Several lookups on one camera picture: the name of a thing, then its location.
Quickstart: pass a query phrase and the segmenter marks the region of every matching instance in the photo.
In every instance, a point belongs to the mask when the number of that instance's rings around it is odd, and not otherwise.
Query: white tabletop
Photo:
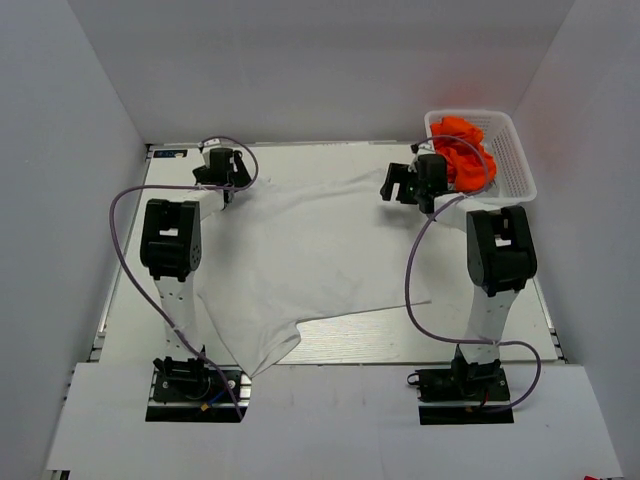
[[[384,167],[389,162],[408,163],[412,154],[407,145],[368,143],[321,145],[255,146],[260,175],[273,183],[336,180]],[[249,156],[245,161],[250,164]],[[154,158],[147,184],[193,183],[191,170],[202,164],[196,149],[185,158]],[[127,262],[148,292],[157,298],[157,290],[139,257],[144,205],[150,198],[175,198],[179,193],[145,190],[131,234]],[[424,269],[429,278],[432,303],[415,307],[418,319],[441,335],[464,333],[473,284],[466,267],[466,238],[462,232],[434,224],[423,240],[415,268]],[[196,301],[197,321],[209,357],[222,365],[234,361],[206,319],[204,308]],[[415,330],[403,308],[346,315],[298,325],[301,343],[280,363],[437,363],[449,362],[454,346],[430,340]],[[100,357],[104,363],[148,363],[162,357],[165,333],[162,319],[120,276],[106,321],[106,340]],[[543,360],[555,360],[557,354],[543,309],[533,282],[518,296],[509,314],[504,339],[526,340]],[[516,347],[504,348],[505,361],[531,361],[530,353]]]
[[[548,365],[511,425],[420,426],[416,367],[275,366],[242,423],[145,423],[153,365],[79,364],[47,468],[72,479],[581,479],[620,475],[584,368]],[[512,395],[530,365],[507,365]]]

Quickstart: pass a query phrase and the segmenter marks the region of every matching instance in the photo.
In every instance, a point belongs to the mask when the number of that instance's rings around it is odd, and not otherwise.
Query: white basket
[[[480,128],[484,133],[482,144],[496,161],[496,178],[491,189],[481,195],[482,202],[514,205],[536,198],[536,184],[509,115],[491,110],[434,110],[424,117],[427,136],[431,136],[432,123],[448,116],[464,118]]]

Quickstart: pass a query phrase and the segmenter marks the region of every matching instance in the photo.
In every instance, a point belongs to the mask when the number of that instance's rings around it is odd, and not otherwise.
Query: orange cloth
[[[440,123],[431,124],[433,135],[453,135],[466,140],[476,147],[484,156],[489,167],[489,179],[493,181],[496,176],[496,162],[493,156],[488,154],[480,142],[484,139],[482,130],[473,126],[460,117],[444,117]],[[478,156],[466,145],[448,138],[436,138],[433,140],[436,152],[447,159],[447,177],[449,183],[455,185],[459,192],[472,192],[480,190],[486,182],[484,167]]]

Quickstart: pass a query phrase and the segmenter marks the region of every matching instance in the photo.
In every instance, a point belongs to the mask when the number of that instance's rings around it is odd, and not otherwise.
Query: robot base
[[[513,423],[512,410],[504,409],[510,393],[502,368],[470,395],[463,395],[451,368],[417,370],[407,383],[418,387],[420,425]]]
[[[154,361],[156,371],[147,406],[147,422],[237,423],[238,414],[226,392],[222,378],[200,359],[187,362],[166,357]],[[246,377],[237,368],[223,369],[229,386],[246,411],[242,398]]]

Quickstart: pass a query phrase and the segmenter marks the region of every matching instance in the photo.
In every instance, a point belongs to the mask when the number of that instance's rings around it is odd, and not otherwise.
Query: white wall
[[[147,142],[415,140],[513,112],[573,0],[70,0]]]
[[[549,309],[640,479],[640,3],[578,0],[515,122]]]
[[[0,478],[30,480],[114,271],[109,201],[144,146],[66,1],[0,2],[0,71]]]

